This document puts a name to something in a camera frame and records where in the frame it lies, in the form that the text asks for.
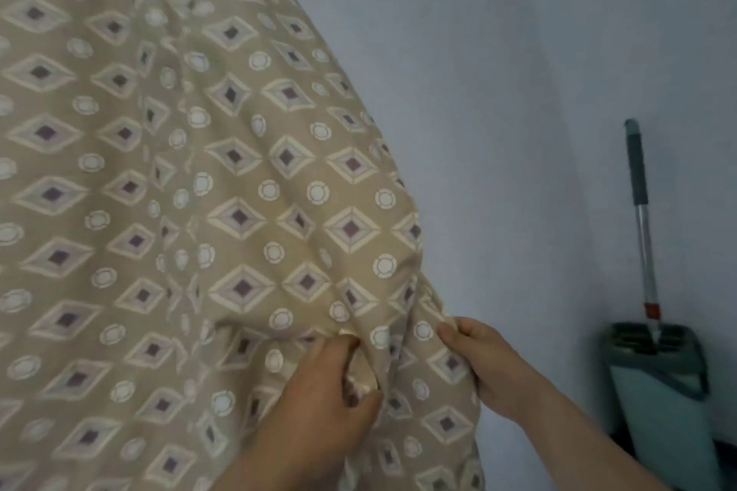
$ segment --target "beige fabric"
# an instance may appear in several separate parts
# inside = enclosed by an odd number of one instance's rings
[[[341,489],[482,488],[413,201],[297,2],[0,1],[0,489],[204,491],[340,332],[387,397]]]

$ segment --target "light blue bucket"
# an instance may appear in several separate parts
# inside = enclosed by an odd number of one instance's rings
[[[618,323],[603,352],[640,463],[682,491],[720,491],[706,361],[694,332],[664,325],[653,353],[646,325]]]

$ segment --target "wall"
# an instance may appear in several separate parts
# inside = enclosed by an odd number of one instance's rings
[[[642,124],[663,313],[707,347],[737,443],[737,0],[534,0],[615,319],[640,316],[622,123]]]
[[[607,421],[605,299],[532,0],[300,1],[397,157],[447,308]],[[490,488],[552,488],[511,423],[487,412],[478,439]]]

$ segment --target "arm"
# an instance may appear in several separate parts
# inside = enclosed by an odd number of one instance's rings
[[[249,449],[212,491],[295,491],[342,467],[364,440],[381,408],[372,392],[355,407],[344,401],[343,374],[359,341],[318,339],[279,401],[259,425]]]
[[[499,332],[473,319],[457,320],[458,331],[441,325],[438,335],[468,359],[479,378],[481,400],[525,431],[562,491],[667,491]]]

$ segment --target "person's left hand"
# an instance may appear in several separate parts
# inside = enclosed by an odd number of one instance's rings
[[[359,343],[337,336],[312,344],[245,452],[245,489],[291,491],[336,470],[360,446],[383,394],[371,392],[355,407],[344,401],[345,368]]]

